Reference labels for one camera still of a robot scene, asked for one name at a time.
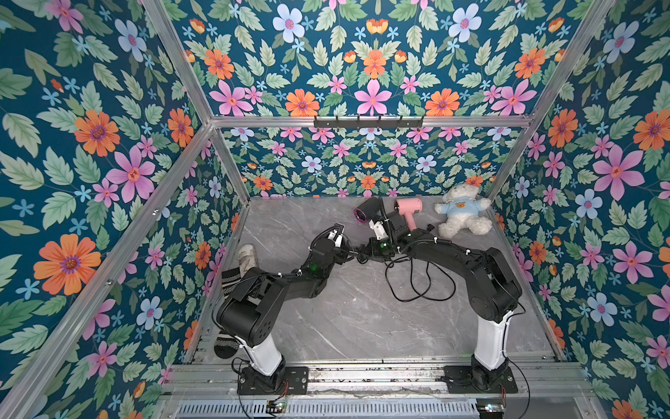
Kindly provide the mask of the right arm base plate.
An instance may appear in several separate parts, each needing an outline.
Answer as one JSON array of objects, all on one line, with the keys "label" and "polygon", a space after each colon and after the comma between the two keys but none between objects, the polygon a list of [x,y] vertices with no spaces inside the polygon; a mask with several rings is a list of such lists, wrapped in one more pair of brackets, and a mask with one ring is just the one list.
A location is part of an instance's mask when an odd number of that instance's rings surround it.
[{"label": "right arm base plate", "polygon": [[472,366],[446,366],[441,381],[450,394],[517,394],[518,385],[511,369],[502,365],[496,370]]}]

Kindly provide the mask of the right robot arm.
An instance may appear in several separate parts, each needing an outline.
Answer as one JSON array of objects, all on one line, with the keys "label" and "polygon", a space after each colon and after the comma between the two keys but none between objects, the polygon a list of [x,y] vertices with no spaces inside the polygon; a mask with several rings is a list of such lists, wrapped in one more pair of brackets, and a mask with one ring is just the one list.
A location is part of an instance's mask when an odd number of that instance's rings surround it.
[{"label": "right robot arm", "polygon": [[478,316],[473,366],[486,372],[507,366],[508,327],[519,307],[522,290],[499,249],[469,249],[438,237],[431,230],[412,229],[395,211],[383,216],[356,209],[354,216],[375,231],[375,238],[363,251],[364,260],[390,261],[393,256],[402,255],[460,276],[469,305]]}]

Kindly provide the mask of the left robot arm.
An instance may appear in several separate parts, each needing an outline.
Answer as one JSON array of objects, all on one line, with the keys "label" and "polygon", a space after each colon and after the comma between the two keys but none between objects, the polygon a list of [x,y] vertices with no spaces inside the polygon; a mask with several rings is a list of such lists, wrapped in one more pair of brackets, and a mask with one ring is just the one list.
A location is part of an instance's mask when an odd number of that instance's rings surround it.
[{"label": "left robot arm", "polygon": [[285,360],[271,332],[284,303],[319,296],[335,265],[343,265],[352,257],[352,246],[339,223],[319,233],[309,246],[305,262],[288,273],[260,268],[255,246],[245,244],[238,252],[240,281],[216,309],[214,321],[239,343],[255,373],[279,378]]}]

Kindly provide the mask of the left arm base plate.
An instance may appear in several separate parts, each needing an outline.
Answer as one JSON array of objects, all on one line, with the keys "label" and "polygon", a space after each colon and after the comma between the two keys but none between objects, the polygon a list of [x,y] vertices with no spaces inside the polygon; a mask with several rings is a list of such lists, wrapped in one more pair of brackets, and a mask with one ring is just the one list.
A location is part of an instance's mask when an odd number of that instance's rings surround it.
[{"label": "left arm base plate", "polygon": [[245,367],[237,390],[241,396],[303,396],[310,382],[309,373],[307,367],[281,367],[273,375],[266,376],[254,368]]}]

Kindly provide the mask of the dark grey hair dryer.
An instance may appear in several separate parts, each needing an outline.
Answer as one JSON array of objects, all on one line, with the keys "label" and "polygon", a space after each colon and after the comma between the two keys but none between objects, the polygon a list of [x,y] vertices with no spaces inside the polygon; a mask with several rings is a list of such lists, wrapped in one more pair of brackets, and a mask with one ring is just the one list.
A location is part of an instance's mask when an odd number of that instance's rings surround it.
[{"label": "dark grey hair dryer", "polygon": [[383,199],[379,197],[369,197],[353,210],[353,214],[359,223],[365,225],[370,222],[385,223],[387,221],[385,204]]},{"label": "dark grey hair dryer", "polygon": [[345,252],[345,262],[357,261],[359,264],[366,264],[372,256],[372,251],[368,246],[361,245],[354,248],[349,248]]}]

